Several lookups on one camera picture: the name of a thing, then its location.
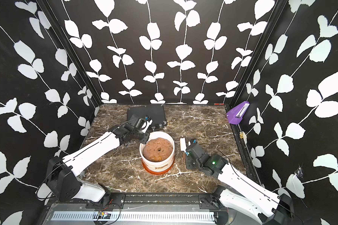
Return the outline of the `white and blue scrub brush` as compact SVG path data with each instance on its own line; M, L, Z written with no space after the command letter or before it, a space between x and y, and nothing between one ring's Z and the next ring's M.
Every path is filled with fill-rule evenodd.
M183 151L183 152L186 152L186 149L187 149L186 139L180 138L179 144L180 144L180 150Z

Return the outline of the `white ceramic pot with mud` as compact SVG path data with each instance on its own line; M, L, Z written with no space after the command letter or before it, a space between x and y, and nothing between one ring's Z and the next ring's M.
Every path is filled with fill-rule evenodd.
M174 140L165 132L152 132L148 142L140 144L140 155L149 169L164 169L175 160Z

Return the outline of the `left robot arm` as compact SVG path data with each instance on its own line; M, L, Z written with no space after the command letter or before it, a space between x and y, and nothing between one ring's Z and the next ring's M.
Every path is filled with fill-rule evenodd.
M109 201L110 192L99 184L93 184L79 178L79 175L93 162L121 145L132 140L146 144L147 131L152 124L149 116L132 116L128 121L111 127L101 137L84 148L63 158L55 156L48 163L44 183L60 202L82 199L104 205Z

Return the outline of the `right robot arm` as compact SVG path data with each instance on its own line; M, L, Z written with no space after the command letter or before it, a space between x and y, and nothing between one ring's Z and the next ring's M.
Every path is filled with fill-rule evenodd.
M287 225L294 219L293 201L287 194L278 195L263 188L237 170L225 157L209 155L196 139L180 139L188 170L199 170L230 186L218 186L207 202L217 209L238 211L260 225Z

